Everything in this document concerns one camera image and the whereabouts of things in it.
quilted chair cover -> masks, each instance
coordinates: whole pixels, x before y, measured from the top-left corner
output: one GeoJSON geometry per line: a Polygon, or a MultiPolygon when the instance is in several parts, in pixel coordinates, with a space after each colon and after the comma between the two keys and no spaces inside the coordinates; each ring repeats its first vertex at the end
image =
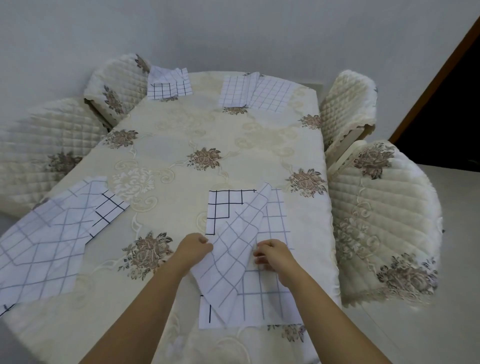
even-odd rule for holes
{"type": "Polygon", "coordinates": [[[428,303],[437,288],[442,210],[423,171],[387,141],[329,176],[342,304],[428,303]]]}
{"type": "Polygon", "coordinates": [[[351,130],[363,127],[365,131],[362,138],[374,131],[376,103],[377,88],[373,80],[350,70],[337,76],[320,105],[327,157],[334,153],[351,130]]]}
{"type": "Polygon", "coordinates": [[[52,101],[0,130],[0,211],[22,217],[107,134],[83,98],[52,101]]]}
{"type": "Polygon", "coordinates": [[[84,97],[116,126],[146,96],[149,72],[150,62],[135,53],[109,60],[93,72],[84,97]]]}

